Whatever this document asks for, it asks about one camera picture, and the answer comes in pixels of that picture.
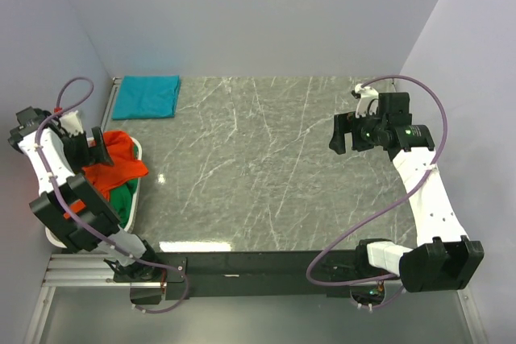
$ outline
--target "white wall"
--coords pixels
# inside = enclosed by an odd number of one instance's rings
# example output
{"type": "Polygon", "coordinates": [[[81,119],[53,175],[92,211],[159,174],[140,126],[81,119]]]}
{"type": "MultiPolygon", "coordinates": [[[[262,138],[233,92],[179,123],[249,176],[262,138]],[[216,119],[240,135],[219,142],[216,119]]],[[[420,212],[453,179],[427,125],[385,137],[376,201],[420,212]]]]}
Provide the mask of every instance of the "white wall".
{"type": "Polygon", "coordinates": [[[112,76],[402,68],[437,0],[71,0],[112,76]]]}
{"type": "MultiPolygon", "coordinates": [[[[470,238],[484,244],[472,290],[492,344],[516,342],[515,53],[515,0],[439,0],[402,70],[447,108],[440,167],[470,238]]],[[[412,102],[414,122],[439,126],[430,99],[412,102]]]]}
{"type": "MultiPolygon", "coordinates": [[[[28,203],[37,182],[28,160],[7,143],[15,113],[33,105],[52,109],[71,77],[92,77],[97,90],[85,104],[85,124],[100,122],[109,78],[68,0],[0,0],[0,305],[2,342],[23,340],[50,255],[43,227],[28,203]]],[[[76,85],[64,102],[84,92],[76,85]]]]}

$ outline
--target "white basket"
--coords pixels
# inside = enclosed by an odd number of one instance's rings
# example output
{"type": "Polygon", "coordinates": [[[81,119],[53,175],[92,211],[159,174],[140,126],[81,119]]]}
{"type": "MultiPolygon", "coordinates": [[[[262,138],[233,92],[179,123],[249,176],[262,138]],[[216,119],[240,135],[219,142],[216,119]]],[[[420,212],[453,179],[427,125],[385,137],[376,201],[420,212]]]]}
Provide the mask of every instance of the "white basket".
{"type": "MultiPolygon", "coordinates": [[[[136,159],[142,160],[142,145],[139,143],[137,139],[134,137],[131,137],[132,142],[136,145],[136,148],[138,148],[138,156],[136,159]]],[[[94,141],[94,138],[88,138],[88,141],[94,141]]],[[[132,195],[132,203],[131,203],[131,212],[129,213],[129,221],[127,221],[126,226],[123,228],[128,233],[132,232],[133,227],[135,226],[135,220],[136,220],[136,207],[138,205],[138,195],[139,195],[139,184],[141,181],[141,177],[138,178],[138,183],[136,183],[136,191],[132,195]]],[[[61,247],[63,249],[66,248],[66,246],[57,239],[57,237],[47,228],[45,227],[45,234],[47,235],[48,241],[54,246],[61,247]]]]}

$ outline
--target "floor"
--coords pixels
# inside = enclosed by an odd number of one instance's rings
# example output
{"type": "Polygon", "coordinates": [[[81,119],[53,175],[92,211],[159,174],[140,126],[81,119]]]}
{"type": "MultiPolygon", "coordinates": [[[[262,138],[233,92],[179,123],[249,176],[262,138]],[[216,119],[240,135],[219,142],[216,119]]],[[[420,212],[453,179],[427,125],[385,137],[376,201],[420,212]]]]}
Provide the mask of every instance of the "floor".
{"type": "MultiPolygon", "coordinates": [[[[405,190],[381,149],[336,155],[328,148],[333,115],[356,108],[349,92],[359,81],[185,77],[175,118],[108,121],[107,130],[141,142],[150,171],[134,232],[161,251],[322,249],[398,199],[405,190]]],[[[415,247],[410,207],[339,247],[362,238],[415,247]]]]}

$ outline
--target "green cloth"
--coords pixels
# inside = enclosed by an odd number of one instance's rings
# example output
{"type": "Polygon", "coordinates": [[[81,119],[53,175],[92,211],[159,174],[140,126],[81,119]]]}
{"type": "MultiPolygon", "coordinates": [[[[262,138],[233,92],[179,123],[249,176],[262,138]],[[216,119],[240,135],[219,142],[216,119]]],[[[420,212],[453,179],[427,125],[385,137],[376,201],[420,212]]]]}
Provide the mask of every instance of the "green cloth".
{"type": "MultiPolygon", "coordinates": [[[[134,147],[135,156],[138,155],[138,147],[134,147]]],[[[136,192],[136,186],[138,185],[138,178],[129,180],[125,184],[112,189],[110,191],[110,203],[113,208],[119,213],[120,216],[120,227],[124,228],[129,222],[129,216],[131,215],[132,207],[132,196],[136,192]]]]}

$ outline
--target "orange cloth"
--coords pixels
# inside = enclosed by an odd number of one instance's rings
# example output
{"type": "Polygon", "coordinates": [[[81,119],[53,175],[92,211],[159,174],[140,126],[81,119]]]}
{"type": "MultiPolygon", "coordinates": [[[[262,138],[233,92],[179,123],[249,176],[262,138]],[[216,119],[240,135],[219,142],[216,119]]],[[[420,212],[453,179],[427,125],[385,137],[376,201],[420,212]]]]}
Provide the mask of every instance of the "orange cloth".
{"type": "MultiPolygon", "coordinates": [[[[135,158],[134,143],[131,137],[122,131],[104,132],[104,143],[114,165],[94,164],[84,167],[86,179],[106,198],[110,200],[111,189],[116,189],[129,180],[146,176],[148,169],[145,164],[135,158]]],[[[85,208],[82,201],[74,203],[70,207],[77,213],[85,208]]]]}

